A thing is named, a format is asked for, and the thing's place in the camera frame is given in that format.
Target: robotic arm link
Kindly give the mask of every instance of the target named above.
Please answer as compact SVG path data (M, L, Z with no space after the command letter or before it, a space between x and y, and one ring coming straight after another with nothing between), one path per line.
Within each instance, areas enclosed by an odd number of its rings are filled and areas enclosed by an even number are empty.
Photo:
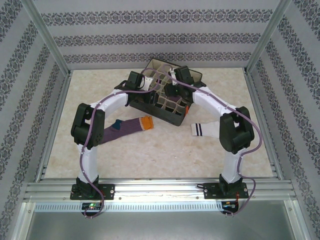
M159 76L159 72L152 68L146 68L145 70L152 70ZM212 93L205 84L201 83L197 85L192 82L193 79L188 67L183 66L172 69L170 66L169 72L170 74L163 71L161 74L165 74L172 79L173 83L176 82L178 84L166 86L166 95L178 93L183 98L202 106L219 119L219 140L222 147L226 150L224 168L219 177L219 188L226 198L228 198L230 193L233 195L239 188L239 185L242 184L243 176L240 172L243 156L261 146L262 139L260 137L259 145L253 150L246 151L255 137L253 126L257 129L258 133L259 129L251 121L247 108L244 106L236 108ZM146 82L145 76L142 73L132 71L128 80L118 85L107 97L90 105L82 103L77 109L71 129L71 135L74 137L74 142L77 144L80 153L81 171L76 179L76 185L82 192L81 194L87 196L88 199L94 199L94 196L97 194L101 195L102 200L104 199L98 190L97 147L103 138L105 119L118 108L127 106L130 101L138 98L141 100L142 95L144 95L142 101L145 103L152 104L157 101L158 96L155 89L158 82L151 90L141 90Z

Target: patterned wallpaper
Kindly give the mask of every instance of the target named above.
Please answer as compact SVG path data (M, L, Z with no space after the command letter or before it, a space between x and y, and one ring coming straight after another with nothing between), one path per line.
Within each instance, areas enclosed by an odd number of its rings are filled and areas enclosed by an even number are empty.
M251 76L277 157L320 239L319 4L293 1Z
M70 69L244 67L278 2L35 1Z
M18 0L0 3L0 239L35 180L64 75Z

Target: marble surface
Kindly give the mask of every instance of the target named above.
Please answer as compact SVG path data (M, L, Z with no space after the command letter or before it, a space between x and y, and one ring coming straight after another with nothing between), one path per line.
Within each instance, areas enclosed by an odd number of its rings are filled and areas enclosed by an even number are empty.
M246 106L257 123L241 68L195 68L212 92L235 106ZM46 170L46 178L76 178L79 153L70 134L80 103L94 103L128 78L131 69L75 70L62 111ZM128 120L146 114L130 106L119 108L105 120L108 127L116 119ZM154 129L134 133L98 147L100 178L202 178L218 177L224 165L224 149L218 138L192 136L192 123L216 121L210 113L193 104L181 126L153 117ZM251 144L257 145L258 134ZM246 155L242 173L272 177L264 145Z

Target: sock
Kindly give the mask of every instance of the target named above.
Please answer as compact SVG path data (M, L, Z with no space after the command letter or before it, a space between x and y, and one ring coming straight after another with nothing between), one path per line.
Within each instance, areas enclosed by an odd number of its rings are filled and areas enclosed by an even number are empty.
M219 138L220 124L218 121L209 123L192 123L191 131L192 136L207 136Z
M100 144L116 140L125 135L133 134L154 128L151 116L138 117L126 121L117 119L114 124L104 129L103 138Z

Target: storage organizer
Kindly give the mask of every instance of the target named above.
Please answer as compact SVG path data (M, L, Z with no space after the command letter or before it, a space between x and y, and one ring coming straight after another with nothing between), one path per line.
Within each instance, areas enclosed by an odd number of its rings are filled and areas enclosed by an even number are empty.
M169 71L169 66L166 66L165 64L169 64L173 68L180 67L179 65L153 58L148 63L146 68L152 68L158 72ZM191 69L189 71L195 82L201 81L202 73ZM149 87L149 89L152 89L156 84L157 74L155 74L155 72L152 70L146 70L143 74L147 77L153 77L153 81ZM172 80L164 74L159 74L159 78L159 86L156 89L156 93L159 95L159 98L155 104L148 104L142 101L132 101L130 106L167 121L168 123L180 126L192 103L178 96L166 96L165 85L171 84Z

